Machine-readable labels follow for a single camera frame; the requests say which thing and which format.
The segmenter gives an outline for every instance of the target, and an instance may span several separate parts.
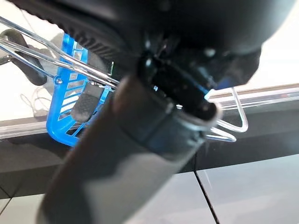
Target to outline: blue plastic cage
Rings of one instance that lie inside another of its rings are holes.
[[[88,50],[79,46],[67,34],[64,35],[62,50],[68,55],[87,63]],[[54,93],[47,118],[47,131],[52,138],[68,146],[74,146],[78,142],[82,130],[89,126],[109,93],[110,88],[107,86],[100,98],[98,107],[88,122],[76,122],[71,117],[71,109],[81,95],[87,81],[86,76],[60,67],[57,76],[54,78]]]

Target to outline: black plastic part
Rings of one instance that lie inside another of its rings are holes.
[[[13,29],[7,29],[5,31],[3,31],[0,34],[0,37],[6,37],[9,41],[12,41],[14,43],[17,43],[19,45],[22,45],[26,48],[28,48],[28,45],[24,39],[24,37],[22,36],[21,33],[19,33],[18,31],[15,31]],[[43,67],[41,65],[41,63],[39,62],[38,59],[29,56],[27,54],[24,54],[22,52],[16,52],[17,54],[19,54],[20,56],[24,57],[26,60],[28,60],[29,62],[31,62],[32,64],[34,64],[35,66],[39,67],[40,69],[43,70]],[[47,76],[34,70],[33,68],[29,67],[28,65],[24,64],[23,62],[17,60],[17,59],[13,59],[12,62],[19,67],[19,69],[22,70],[22,72],[25,74],[25,76],[27,77],[27,79],[34,85],[44,85],[47,82]]]
[[[11,62],[13,59],[14,59],[13,56],[11,56],[11,55],[6,55],[6,56],[0,58],[0,65],[4,65],[4,64],[6,64],[6,63],[8,63],[8,62]]]
[[[215,51],[215,54],[210,57],[204,50],[178,49],[169,59],[168,64],[180,73],[181,79],[193,83],[197,89],[210,91],[246,84],[258,69],[260,55],[260,48],[242,55]],[[176,94],[188,97],[194,95],[186,94],[181,90]]]
[[[37,223],[123,223],[194,155],[211,124],[124,78],[57,174]]]
[[[86,83],[83,93],[71,110],[71,117],[77,122],[87,122],[97,108],[103,91],[104,87]]]
[[[10,0],[57,24],[82,46],[135,74],[146,35],[176,35],[182,48],[248,54],[282,24],[295,0]]]

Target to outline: black foam grip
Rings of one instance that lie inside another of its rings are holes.
[[[37,224],[122,224],[203,143],[194,119],[135,77],[116,91],[55,176]]]
[[[97,108],[103,91],[104,88],[87,83],[71,110],[71,117],[77,122],[87,122]]]
[[[114,92],[109,92],[108,94],[107,94],[107,96],[106,96],[106,100],[105,100],[105,102],[108,102],[111,98],[112,98],[112,96],[114,95]]]

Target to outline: black handle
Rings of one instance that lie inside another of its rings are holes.
[[[28,48],[28,45],[22,36],[21,33],[14,29],[7,29],[4,30],[0,37],[7,37],[9,41],[12,41],[14,43],[17,43],[19,45],[22,45],[26,48]],[[35,57],[29,56],[27,54],[24,54],[22,52],[17,52],[20,56],[27,59],[30,63],[34,64],[35,66],[39,67],[40,69],[43,69],[41,63],[38,59]],[[19,67],[19,69],[22,70],[22,72],[25,74],[27,79],[34,85],[44,85],[47,82],[47,76],[45,76],[42,73],[39,73],[38,71],[34,70],[33,68],[29,67],[28,65],[24,64],[23,62],[13,59],[12,62]]]
[[[210,125],[124,78],[56,176],[37,223],[123,223],[192,157]]]

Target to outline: gray tile floor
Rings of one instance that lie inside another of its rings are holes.
[[[0,223],[34,224],[43,195],[15,197],[0,215]],[[0,200],[5,205],[7,199]],[[215,224],[194,173],[174,175],[126,224]]]
[[[10,199],[0,199],[0,214],[7,206]]]

